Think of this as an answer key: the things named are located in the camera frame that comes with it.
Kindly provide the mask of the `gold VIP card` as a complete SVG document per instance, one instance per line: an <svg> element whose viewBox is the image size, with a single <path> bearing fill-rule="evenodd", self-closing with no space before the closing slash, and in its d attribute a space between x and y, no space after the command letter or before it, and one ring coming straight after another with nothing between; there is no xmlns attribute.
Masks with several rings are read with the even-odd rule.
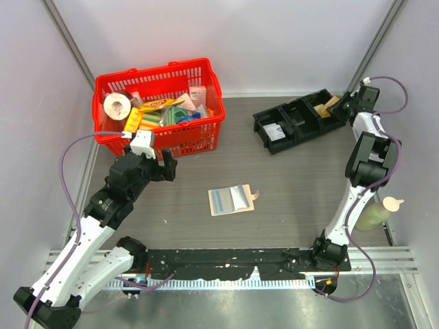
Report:
<svg viewBox="0 0 439 329"><path fill-rule="evenodd" d="M337 104L340 101L340 98L337 96L332 96L332 98L330 98L330 100L328 100L325 104L324 104L324 108L325 110L328 112L329 108L331 106L334 106L335 104Z"/></svg>

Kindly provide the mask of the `beige leather card holder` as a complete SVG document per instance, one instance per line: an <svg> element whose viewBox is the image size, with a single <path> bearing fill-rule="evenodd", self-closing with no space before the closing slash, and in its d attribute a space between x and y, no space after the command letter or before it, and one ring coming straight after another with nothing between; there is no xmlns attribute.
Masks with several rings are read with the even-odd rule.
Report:
<svg viewBox="0 0 439 329"><path fill-rule="evenodd" d="M232 215L254 210L254 201L259 192L252 193L249 184L238 184L228 188L208 190L212 217Z"/></svg>

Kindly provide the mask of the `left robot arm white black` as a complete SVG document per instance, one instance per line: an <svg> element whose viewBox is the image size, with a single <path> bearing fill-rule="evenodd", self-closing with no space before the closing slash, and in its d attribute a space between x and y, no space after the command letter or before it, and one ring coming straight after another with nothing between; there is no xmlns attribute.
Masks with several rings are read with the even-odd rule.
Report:
<svg viewBox="0 0 439 329"><path fill-rule="evenodd" d="M147 264L147 248L126 236L106 259L85 270L96 251L133 211L134 203L150 182L173 181L177 160L170 150L162 151L164 163L146 154L128 150L109 169L104 186L85 207L74 236L52 266L31 287L20 287L14 301L43 328L72 328L83 308L107 283L129 270L142 271Z"/></svg>

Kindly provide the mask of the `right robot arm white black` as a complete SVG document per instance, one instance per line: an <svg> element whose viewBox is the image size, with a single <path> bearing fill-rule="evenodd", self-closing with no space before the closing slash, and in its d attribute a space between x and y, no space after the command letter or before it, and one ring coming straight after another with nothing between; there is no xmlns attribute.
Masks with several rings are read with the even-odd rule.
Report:
<svg viewBox="0 0 439 329"><path fill-rule="evenodd" d="M370 85L372 80L364 78L357 90L324 105L331 117L350 123L356 144L346 164L343 199L309 255L312 267L319 271L340 268L347 259L351 234L362 210L388 183L401 160L402 142L385 131L381 114L374 110L380 90Z"/></svg>

